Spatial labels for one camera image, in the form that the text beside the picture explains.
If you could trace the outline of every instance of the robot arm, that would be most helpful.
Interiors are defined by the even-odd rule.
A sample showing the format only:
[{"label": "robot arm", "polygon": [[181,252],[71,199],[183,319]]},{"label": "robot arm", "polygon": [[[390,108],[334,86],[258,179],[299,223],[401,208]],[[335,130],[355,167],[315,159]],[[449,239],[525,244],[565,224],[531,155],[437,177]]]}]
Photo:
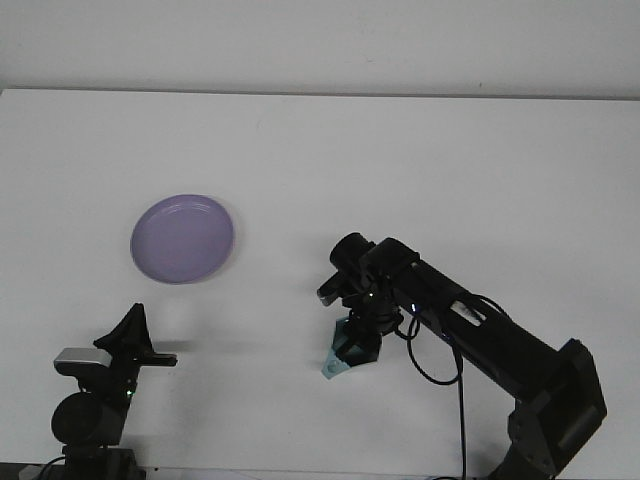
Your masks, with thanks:
[{"label": "robot arm", "polygon": [[[392,238],[376,245],[352,233],[330,260],[338,272],[318,296],[325,305],[340,297],[351,308],[345,340],[335,348],[341,361],[375,360],[381,337],[402,322],[402,308],[455,343],[464,358],[515,398],[508,422],[511,447],[491,480],[557,475],[602,423],[606,406],[593,358],[578,340],[554,350]],[[363,352],[368,360],[362,360]]]},{"label": "robot arm", "polygon": [[140,367],[173,367],[177,357],[154,351],[141,303],[93,344],[97,348],[65,348],[53,362],[58,373],[78,380],[80,392],[64,399],[51,419],[54,436],[65,444],[65,464],[46,478],[144,480],[131,449],[109,446],[120,443]]}]

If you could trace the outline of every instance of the wire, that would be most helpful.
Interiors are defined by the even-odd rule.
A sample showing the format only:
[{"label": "wire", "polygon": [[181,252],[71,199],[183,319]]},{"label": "wire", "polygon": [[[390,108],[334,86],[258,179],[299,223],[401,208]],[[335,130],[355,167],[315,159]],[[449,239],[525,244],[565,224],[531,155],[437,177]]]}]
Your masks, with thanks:
[{"label": "wire", "polygon": [[[466,480],[467,478],[467,433],[466,426],[464,420],[464,384],[462,382],[462,369],[463,369],[463,360],[462,354],[460,353],[460,349],[458,345],[455,343],[453,339],[450,341],[451,351],[453,352],[453,358],[456,363],[457,374],[451,380],[438,380],[427,372],[420,366],[416,357],[413,353],[413,346],[411,342],[418,336],[418,332],[420,331],[420,321],[417,316],[414,316],[411,319],[411,323],[409,323],[409,329],[407,333],[404,334],[400,331],[400,328],[396,326],[395,333],[400,338],[407,342],[407,351],[409,353],[409,358],[413,363],[414,367],[420,372],[420,374],[426,378],[429,382],[434,383],[440,386],[453,385],[454,383],[458,384],[458,405],[459,405],[459,415],[460,415],[460,452],[462,456],[462,480]],[[436,477],[432,480],[457,480],[454,477]]]},{"label": "wire", "polygon": [[496,301],[491,300],[489,297],[485,297],[484,295],[478,295],[477,293],[472,293],[471,295],[474,296],[475,298],[479,299],[479,300],[482,300],[485,303],[488,303],[493,308],[495,308],[498,312],[500,312],[505,317],[507,317],[509,320],[511,320],[511,317],[509,316],[509,314]]},{"label": "wire", "polygon": [[[447,386],[447,385],[453,385],[454,383],[456,383],[462,376],[462,364],[460,363],[460,365],[458,365],[459,362],[457,359],[456,359],[456,366],[458,367],[458,373],[451,380],[438,380],[437,378],[434,378],[431,375],[429,375],[427,372],[425,372],[424,369],[420,366],[420,364],[416,360],[416,357],[413,353],[413,345],[412,345],[412,341],[413,339],[416,338],[419,331],[420,331],[420,322],[418,321],[418,317],[415,316],[411,319],[411,323],[409,324],[409,330],[407,330],[407,334],[405,335],[405,339],[407,341],[407,351],[409,352],[409,358],[411,359],[411,363],[413,363],[413,366],[416,367],[416,370],[418,370],[418,372],[420,372],[420,374],[424,378],[429,380],[431,383],[435,383],[436,385]],[[451,348],[453,350],[453,356],[455,358],[456,357],[455,349],[453,348],[453,346]]]},{"label": "wire", "polygon": [[49,470],[51,469],[51,465],[59,462],[60,460],[64,460],[65,458],[66,458],[65,456],[62,456],[62,457],[57,457],[51,460],[44,467],[42,467],[42,470],[40,470],[40,473],[38,473],[38,475],[36,475],[36,477],[33,480],[44,480],[45,478],[49,478]]}]

